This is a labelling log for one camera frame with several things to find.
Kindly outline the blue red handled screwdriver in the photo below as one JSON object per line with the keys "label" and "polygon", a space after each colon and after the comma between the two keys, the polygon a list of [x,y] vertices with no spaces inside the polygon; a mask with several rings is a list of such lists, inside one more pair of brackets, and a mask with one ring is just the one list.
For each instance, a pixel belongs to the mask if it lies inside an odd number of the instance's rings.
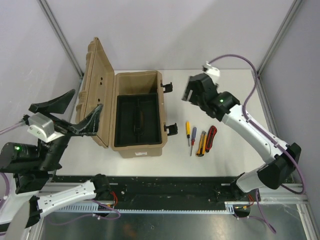
{"label": "blue red handled screwdriver", "polygon": [[196,140],[196,135],[197,135],[197,128],[194,126],[192,128],[192,132],[191,132],[190,156],[192,156],[193,147],[194,147],[195,140]]}

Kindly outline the yellow handled screwdriver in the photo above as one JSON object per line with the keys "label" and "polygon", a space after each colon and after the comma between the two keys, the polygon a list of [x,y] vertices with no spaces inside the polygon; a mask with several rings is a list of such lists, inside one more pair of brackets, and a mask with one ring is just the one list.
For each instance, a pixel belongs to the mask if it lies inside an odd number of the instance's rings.
{"label": "yellow handled screwdriver", "polygon": [[190,146],[190,138],[191,138],[191,128],[190,128],[190,122],[186,121],[185,122],[185,131],[186,131],[186,137],[188,140],[188,146]]}

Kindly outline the red black utility knife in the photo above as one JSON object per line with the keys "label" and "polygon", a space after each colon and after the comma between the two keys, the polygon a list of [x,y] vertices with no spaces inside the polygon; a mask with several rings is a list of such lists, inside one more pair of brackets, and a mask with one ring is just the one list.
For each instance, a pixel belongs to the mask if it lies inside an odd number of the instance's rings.
{"label": "red black utility knife", "polygon": [[207,138],[206,138],[206,142],[205,142],[205,152],[208,153],[213,145],[213,140],[215,138],[215,135],[217,134],[218,130],[217,128],[212,125],[208,132],[207,132]]}

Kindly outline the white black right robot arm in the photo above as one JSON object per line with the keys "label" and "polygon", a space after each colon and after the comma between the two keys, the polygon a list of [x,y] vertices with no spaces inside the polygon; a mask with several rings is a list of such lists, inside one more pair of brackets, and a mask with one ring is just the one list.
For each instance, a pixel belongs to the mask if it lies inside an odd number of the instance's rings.
{"label": "white black right robot arm", "polygon": [[233,129],[264,161],[264,165],[240,174],[231,183],[230,194],[235,200],[242,201],[249,192],[261,187],[276,190],[297,170],[300,146],[289,145],[266,131],[235,96],[228,91],[218,92],[218,86],[208,74],[191,76],[182,100],[199,106],[209,117]]}

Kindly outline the black tool box tray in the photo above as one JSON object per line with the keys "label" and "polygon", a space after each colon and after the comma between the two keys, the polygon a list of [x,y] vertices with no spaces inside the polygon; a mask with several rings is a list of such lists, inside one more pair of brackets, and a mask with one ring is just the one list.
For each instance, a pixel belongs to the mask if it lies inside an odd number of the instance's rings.
{"label": "black tool box tray", "polygon": [[116,105],[115,147],[162,143],[157,93],[119,95]]}

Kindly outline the tan plastic tool box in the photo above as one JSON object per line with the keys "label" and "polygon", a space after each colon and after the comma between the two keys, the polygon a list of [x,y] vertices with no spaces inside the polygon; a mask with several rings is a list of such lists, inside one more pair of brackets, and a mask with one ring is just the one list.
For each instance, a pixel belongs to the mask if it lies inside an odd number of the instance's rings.
{"label": "tan plastic tool box", "polygon": [[[172,83],[163,84],[158,70],[115,73],[98,37],[88,45],[82,89],[78,95],[75,121],[82,121],[97,105],[103,104],[98,132],[93,140],[103,148],[112,148],[124,159],[162,155],[169,136],[178,133],[176,123],[168,125],[165,111],[166,93]],[[158,94],[162,143],[115,147],[117,97],[120,95]]]}

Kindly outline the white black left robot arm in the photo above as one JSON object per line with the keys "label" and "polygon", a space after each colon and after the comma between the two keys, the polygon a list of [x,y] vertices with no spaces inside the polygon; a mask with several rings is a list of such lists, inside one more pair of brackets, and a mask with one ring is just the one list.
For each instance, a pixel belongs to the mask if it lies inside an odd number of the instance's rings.
{"label": "white black left robot arm", "polygon": [[74,95],[72,89],[52,100],[32,103],[28,109],[32,115],[24,115],[21,123],[38,139],[37,145],[8,142],[0,151],[0,172],[13,175],[13,181],[6,182],[9,192],[0,203],[1,234],[7,232],[24,203],[30,205],[26,227],[31,227],[59,208],[84,200],[105,200],[110,196],[110,183],[104,174],[97,174],[70,190],[38,195],[53,176],[52,172],[62,168],[60,160],[70,139],[93,137],[98,133],[102,104],[95,106],[77,124],[56,117],[66,111]]}

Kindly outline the yellow utility knife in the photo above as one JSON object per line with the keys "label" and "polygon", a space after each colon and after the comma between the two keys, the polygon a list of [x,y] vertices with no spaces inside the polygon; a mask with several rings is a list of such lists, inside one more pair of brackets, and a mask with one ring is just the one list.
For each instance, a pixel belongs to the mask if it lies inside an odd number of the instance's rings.
{"label": "yellow utility knife", "polygon": [[196,152],[197,157],[203,157],[206,152],[206,141],[207,141],[207,133],[205,131],[201,132],[198,150]]}

